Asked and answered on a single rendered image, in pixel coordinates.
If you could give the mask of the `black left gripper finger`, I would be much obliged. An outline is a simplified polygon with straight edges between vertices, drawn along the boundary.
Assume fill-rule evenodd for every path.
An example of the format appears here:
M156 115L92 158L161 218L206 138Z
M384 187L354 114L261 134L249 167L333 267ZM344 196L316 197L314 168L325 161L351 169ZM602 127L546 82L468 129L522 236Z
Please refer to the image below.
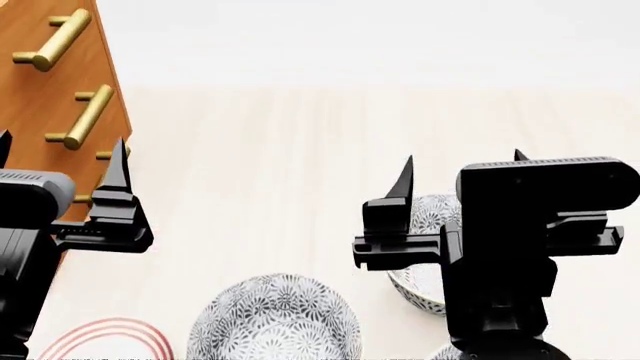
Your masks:
M7 129L0 131L0 169L3 169L6 165L10 154L11 144L11 133Z
M118 139L99 185L92 192L90 223L94 226L148 226L141 202L133 194L126 145Z

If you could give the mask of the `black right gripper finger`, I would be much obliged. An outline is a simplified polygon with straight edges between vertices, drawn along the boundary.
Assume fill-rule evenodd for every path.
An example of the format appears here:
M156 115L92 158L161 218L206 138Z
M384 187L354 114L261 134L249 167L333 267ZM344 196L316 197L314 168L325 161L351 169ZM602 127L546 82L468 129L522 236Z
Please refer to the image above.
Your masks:
M519 149L513 206L548 229L606 227L608 158L528 158Z
M407 159L400 176L385 197L368 200L362 206L364 236L406 234L413 202L413 156Z

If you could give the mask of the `wooden cabinet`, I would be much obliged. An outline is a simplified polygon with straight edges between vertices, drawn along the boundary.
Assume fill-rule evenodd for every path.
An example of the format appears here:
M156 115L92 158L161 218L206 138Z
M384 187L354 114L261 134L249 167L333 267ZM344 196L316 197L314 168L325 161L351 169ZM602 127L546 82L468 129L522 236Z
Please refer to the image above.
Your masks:
M57 28L47 17L69 16L84 8L91 22L50 71L14 64L12 53L35 52ZM87 103L76 92L95 92L107 84L114 94L80 149L47 143L45 134L65 133ZM108 167L97 152L111 152L132 128L104 32L97 0L0 0L0 131L7 129L12 146L6 166L66 173L76 194L88 194ZM76 203L65 221L84 221L90 204Z

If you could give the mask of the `white plate with red rings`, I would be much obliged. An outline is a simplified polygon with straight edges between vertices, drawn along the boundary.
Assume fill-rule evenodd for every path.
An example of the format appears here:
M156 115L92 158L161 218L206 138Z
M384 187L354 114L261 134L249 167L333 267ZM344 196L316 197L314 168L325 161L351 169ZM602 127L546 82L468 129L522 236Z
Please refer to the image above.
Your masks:
M93 320L61 335L36 360L175 360L159 329L142 320Z

